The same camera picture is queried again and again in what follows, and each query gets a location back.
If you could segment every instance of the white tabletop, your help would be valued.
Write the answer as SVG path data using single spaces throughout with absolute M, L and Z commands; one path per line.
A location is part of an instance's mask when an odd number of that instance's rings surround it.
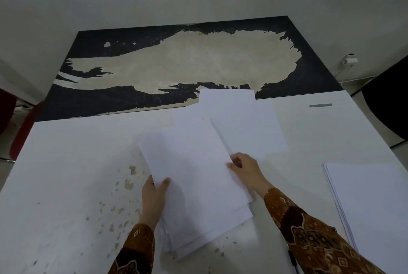
M 345 237 L 323 163 L 402 165 L 345 91 L 260 103 L 275 108 L 290 149 L 259 161 L 265 176 Z M 170 109 L 35 123 L 0 193 L 2 272 L 107 272 L 137 221 L 149 174 L 137 135 L 171 124 Z M 251 210 L 252 220 L 180 261 L 156 238 L 153 272 L 292 274 L 263 200 Z

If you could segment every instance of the brown patterned sleeve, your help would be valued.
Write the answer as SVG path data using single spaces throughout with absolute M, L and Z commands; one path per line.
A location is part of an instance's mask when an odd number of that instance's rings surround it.
M 309 216 L 279 189 L 269 189 L 264 201 L 305 274 L 384 274 L 334 228 Z
M 108 274 L 151 274 L 154 244 L 154 233 L 150 227 L 135 225 Z

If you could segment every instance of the gray tape strip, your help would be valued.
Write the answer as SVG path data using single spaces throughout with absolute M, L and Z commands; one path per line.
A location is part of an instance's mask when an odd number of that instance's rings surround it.
M 332 106 L 332 103 L 328 103 L 328 104 L 313 104 L 313 105 L 309 105 L 309 107 L 325 107 L 325 106 Z

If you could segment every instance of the red chair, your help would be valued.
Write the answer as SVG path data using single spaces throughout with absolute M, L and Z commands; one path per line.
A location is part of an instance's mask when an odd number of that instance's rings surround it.
M 16 107 L 17 98 L 13 96 L 12 94 L 0 89 L 0 101 L 1 101 L 0 134 L 1 134 L 6 129 L 7 125 L 10 122 L 11 117 L 13 116 L 14 108 Z M 10 152 L 9 152 L 12 160 L 7 159 L 7 158 L 0 158 L 0 160 L 8 161 L 8 162 L 14 162 L 17 160 L 18 154 L 20 153 L 21 148 L 23 147 L 25 140 L 27 139 L 28 134 L 31 131 L 31 128 L 34 125 L 35 119 L 41 111 L 42 104 L 43 103 L 40 102 L 31 109 L 31 111 L 25 117 L 23 124 L 18 129 L 18 132 L 16 136 L 14 137 L 14 140 L 11 144 Z

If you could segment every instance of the person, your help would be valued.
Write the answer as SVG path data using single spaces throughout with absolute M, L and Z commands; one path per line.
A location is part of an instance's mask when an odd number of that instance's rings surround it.
M 258 163 L 237 153 L 227 163 L 245 186 L 264 199 L 273 221 L 305 274 L 384 274 L 357 253 L 334 228 L 308 215 L 263 176 Z M 153 232 L 164 207 L 170 179 L 155 187 L 150 176 L 142 189 L 142 213 L 110 268 L 109 274 L 151 273 L 154 257 Z

